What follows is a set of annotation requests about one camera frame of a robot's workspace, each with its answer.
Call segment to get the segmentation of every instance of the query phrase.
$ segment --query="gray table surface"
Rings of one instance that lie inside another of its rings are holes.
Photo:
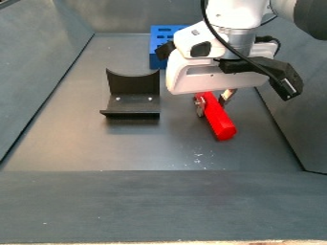
[[[104,69],[124,75],[152,72],[150,34],[98,34],[27,129],[3,171],[244,170],[298,171],[298,160],[252,88],[226,108],[238,127],[219,142],[195,114],[194,95],[172,96],[162,71],[162,118],[112,122],[106,109]]]

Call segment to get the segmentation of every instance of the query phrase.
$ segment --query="blue block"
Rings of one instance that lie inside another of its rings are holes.
[[[187,25],[156,25],[151,26],[150,40],[150,69],[166,69],[167,60],[159,60],[155,50],[172,39],[174,34],[188,27]]]

